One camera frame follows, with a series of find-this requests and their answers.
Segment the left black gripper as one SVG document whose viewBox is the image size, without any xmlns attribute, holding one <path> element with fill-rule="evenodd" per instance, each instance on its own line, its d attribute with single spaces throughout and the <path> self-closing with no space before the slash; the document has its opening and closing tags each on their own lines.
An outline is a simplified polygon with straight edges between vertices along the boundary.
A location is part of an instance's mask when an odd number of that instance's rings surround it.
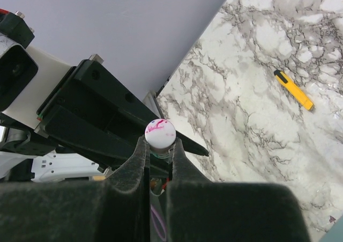
<svg viewBox="0 0 343 242">
<path fill-rule="evenodd" d="M 38 109 L 36 132 L 110 167 L 116 178 L 169 176 L 170 165 L 154 157 L 146 126 L 158 117 L 101 63 L 83 60 L 71 68 Z M 187 152 L 208 151 L 176 131 Z"/>
</svg>

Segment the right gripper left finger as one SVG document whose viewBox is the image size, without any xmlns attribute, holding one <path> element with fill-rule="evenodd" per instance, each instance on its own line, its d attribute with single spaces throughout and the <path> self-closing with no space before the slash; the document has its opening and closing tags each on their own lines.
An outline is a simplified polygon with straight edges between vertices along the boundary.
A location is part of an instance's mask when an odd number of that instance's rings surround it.
<svg viewBox="0 0 343 242">
<path fill-rule="evenodd" d="M 149 241 L 150 148 L 103 181 L 1 184 L 1 241 Z"/>
</svg>

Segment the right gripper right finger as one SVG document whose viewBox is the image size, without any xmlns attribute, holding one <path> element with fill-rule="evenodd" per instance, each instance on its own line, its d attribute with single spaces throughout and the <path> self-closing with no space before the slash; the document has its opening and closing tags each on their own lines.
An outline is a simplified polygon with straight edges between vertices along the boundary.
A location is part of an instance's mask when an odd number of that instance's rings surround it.
<svg viewBox="0 0 343 242">
<path fill-rule="evenodd" d="M 180 139 L 167 185 L 169 241 L 310 241 L 298 201 L 283 185 L 212 182 Z"/>
</svg>

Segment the white glue stick cap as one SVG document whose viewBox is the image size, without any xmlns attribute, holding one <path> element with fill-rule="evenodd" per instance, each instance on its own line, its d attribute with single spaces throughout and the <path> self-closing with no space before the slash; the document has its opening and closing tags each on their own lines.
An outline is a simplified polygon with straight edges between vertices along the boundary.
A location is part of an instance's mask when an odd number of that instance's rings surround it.
<svg viewBox="0 0 343 242">
<path fill-rule="evenodd" d="M 175 142 L 176 129 L 168 120 L 155 119 L 146 126 L 145 139 L 150 146 L 165 149 Z"/>
</svg>

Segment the green glue stick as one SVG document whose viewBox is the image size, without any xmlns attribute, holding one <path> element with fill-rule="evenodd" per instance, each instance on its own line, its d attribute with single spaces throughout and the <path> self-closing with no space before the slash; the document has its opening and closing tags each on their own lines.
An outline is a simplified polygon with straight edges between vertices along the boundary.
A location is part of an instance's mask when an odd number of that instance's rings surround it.
<svg viewBox="0 0 343 242">
<path fill-rule="evenodd" d="M 161 159 L 167 163 L 171 163 L 172 162 L 172 156 L 170 155 L 171 154 L 171 150 L 172 150 L 172 147 L 169 146 L 167 148 L 163 148 L 163 149 L 158 149 L 158 148 L 155 148 L 153 146 L 150 146 L 150 152 L 151 154 L 157 158 L 157 159 Z"/>
</svg>

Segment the teal envelope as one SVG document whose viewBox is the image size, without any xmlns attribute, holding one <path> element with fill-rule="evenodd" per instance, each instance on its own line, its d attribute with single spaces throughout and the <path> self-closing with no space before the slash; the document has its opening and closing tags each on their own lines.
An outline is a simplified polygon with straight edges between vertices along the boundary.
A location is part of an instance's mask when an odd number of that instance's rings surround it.
<svg viewBox="0 0 343 242">
<path fill-rule="evenodd" d="M 320 239 L 320 242 L 343 242 L 342 233 L 342 221 L 336 222 L 329 232 Z"/>
</svg>

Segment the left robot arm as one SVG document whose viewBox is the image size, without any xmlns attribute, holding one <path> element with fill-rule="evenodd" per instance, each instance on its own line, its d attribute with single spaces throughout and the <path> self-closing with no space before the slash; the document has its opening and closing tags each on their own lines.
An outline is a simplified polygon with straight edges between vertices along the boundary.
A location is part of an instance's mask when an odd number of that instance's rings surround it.
<svg viewBox="0 0 343 242">
<path fill-rule="evenodd" d="M 119 168 L 138 139 L 150 140 L 152 174 L 167 174 L 169 152 L 177 138 L 186 152 L 208 156 L 198 143 L 158 118 L 99 62 L 71 67 L 43 103 L 34 107 L 34 129 L 1 114 L 6 133 L 1 149 L 20 156 L 19 181 L 62 181 Z"/>
</svg>

